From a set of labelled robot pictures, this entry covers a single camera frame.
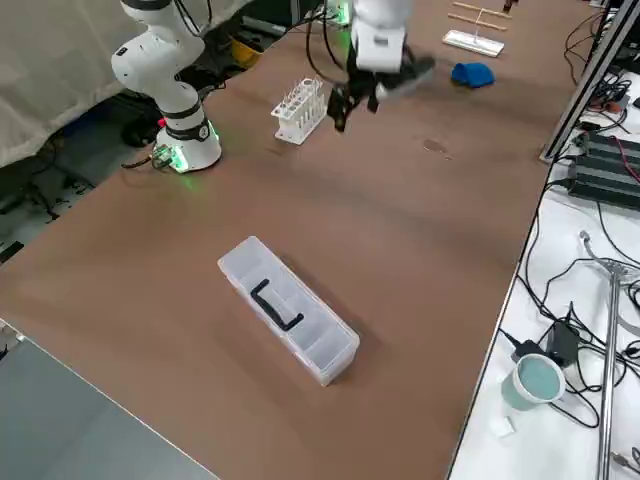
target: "white table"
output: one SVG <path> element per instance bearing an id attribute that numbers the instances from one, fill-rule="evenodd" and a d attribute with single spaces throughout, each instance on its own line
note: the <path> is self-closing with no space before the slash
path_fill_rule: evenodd
<path id="1" fill-rule="evenodd" d="M 634 84 L 630 88 L 633 101 L 640 96 L 640 77 L 630 74 Z M 585 120 L 602 125 L 610 122 L 600 115 L 587 114 Z M 609 135 L 640 143 L 640 109 L 629 105 L 624 123 L 632 134 L 620 128 Z M 550 179 L 563 178 L 566 167 L 556 165 Z M 640 212 L 632 212 L 603 205 L 605 225 L 609 234 L 628 255 L 640 260 Z M 541 297 L 545 283 L 561 273 L 578 257 L 586 257 L 578 235 L 586 230 L 592 239 L 596 255 L 621 259 L 602 233 L 598 211 L 594 202 L 569 197 L 566 190 L 554 187 L 542 199 L 539 209 L 540 238 L 533 250 L 529 277 L 534 290 Z M 527 249 L 535 230 L 530 232 Z M 518 269 L 523 274 L 523 266 Z M 569 302 L 581 320 L 600 338 L 606 337 L 609 293 L 608 275 L 601 268 L 578 263 L 571 272 L 554 282 L 547 306 L 556 314 L 566 314 Z M 640 326 L 640 316 L 634 311 L 626 293 L 621 293 L 622 316 Z M 515 279 L 511 283 L 498 326 L 520 341 L 538 340 L 551 324 L 538 313 L 523 285 Z M 618 329 L 618 349 L 638 339 L 623 328 Z M 514 412 L 502 400 L 500 383 L 513 369 L 510 359 L 513 346 L 504 335 L 496 334 L 468 423 L 457 452 L 450 480 L 582 480 L 596 478 L 598 430 L 579 426 L 547 406 L 528 412 Z M 589 383 L 600 383 L 604 369 L 603 357 L 581 352 L 581 366 Z M 567 379 L 580 385 L 571 368 Z M 600 411 L 600 393 L 585 396 Z M 593 422 L 593 413 L 583 406 L 579 398 L 565 394 L 559 403 L 565 410 Z M 515 433 L 500 438 L 495 433 L 496 422 L 508 415 Z M 631 373 L 614 392 L 612 425 L 612 451 L 630 457 L 631 447 L 640 448 L 640 380 Z M 633 479 L 635 474 L 611 462 L 611 479 Z"/>

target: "brown table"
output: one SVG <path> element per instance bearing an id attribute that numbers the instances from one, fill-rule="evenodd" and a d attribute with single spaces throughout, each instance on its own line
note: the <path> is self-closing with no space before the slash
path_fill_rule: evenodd
<path id="1" fill-rule="evenodd" d="M 223 480 L 442 478 L 572 90 L 564 37 L 589 12 L 523 0 L 487 59 L 440 43 L 466 27 L 447 2 L 417 3 L 431 85 L 357 112 L 343 136 L 325 121 L 280 143 L 269 112 L 311 74 L 290 34 L 207 101 L 221 163 L 114 175 L 3 266 L 0 316 Z M 314 50 L 327 68 L 317 37 Z M 456 61 L 486 62 L 497 83 L 453 87 Z M 249 235 L 359 332 L 335 384 L 318 386 L 218 270 Z"/>

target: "white curtain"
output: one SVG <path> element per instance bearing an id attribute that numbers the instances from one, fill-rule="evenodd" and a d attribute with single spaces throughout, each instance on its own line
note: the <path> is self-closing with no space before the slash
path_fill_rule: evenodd
<path id="1" fill-rule="evenodd" d="M 184 0 L 199 24 L 207 0 Z M 211 0 L 214 24 L 248 0 Z M 140 32 L 118 0 L 7 0 L 0 18 L 0 167 L 116 94 L 111 54 Z"/>

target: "wooden stick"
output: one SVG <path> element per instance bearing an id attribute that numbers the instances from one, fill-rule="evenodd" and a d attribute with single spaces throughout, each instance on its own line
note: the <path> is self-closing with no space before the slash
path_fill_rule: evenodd
<path id="1" fill-rule="evenodd" d="M 506 32 L 506 27 L 501 27 L 500 25 L 495 25 L 493 23 L 482 22 L 480 20 L 476 21 L 475 18 L 463 17 L 462 15 L 456 15 L 455 13 L 448 13 L 449 18 L 455 18 L 456 20 L 462 20 L 463 22 L 473 23 L 474 25 L 478 25 L 480 27 L 493 28 L 494 30 L 498 30 L 500 32 Z"/>
<path id="2" fill-rule="evenodd" d="M 480 8 L 476 7 L 475 5 L 468 5 L 466 3 L 460 2 L 453 2 L 453 5 L 460 8 L 466 8 L 467 10 L 473 10 L 474 12 L 482 12 L 486 13 L 487 15 L 493 15 L 494 17 L 508 18 L 509 20 L 511 20 L 511 15 L 507 15 L 506 13 L 495 12 L 493 10 L 487 10 L 486 8 Z"/>

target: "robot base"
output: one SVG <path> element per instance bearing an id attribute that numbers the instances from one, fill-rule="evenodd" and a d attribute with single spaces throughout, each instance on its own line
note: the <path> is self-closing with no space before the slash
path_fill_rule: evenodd
<path id="1" fill-rule="evenodd" d="M 178 173 L 203 170 L 215 164 L 222 156 L 220 139 L 213 127 L 209 126 L 211 135 L 204 140 L 177 140 L 170 137 L 163 128 L 156 139 L 156 149 L 168 147 L 168 154 L 163 153 L 160 160 L 171 160 L 169 166 Z"/>

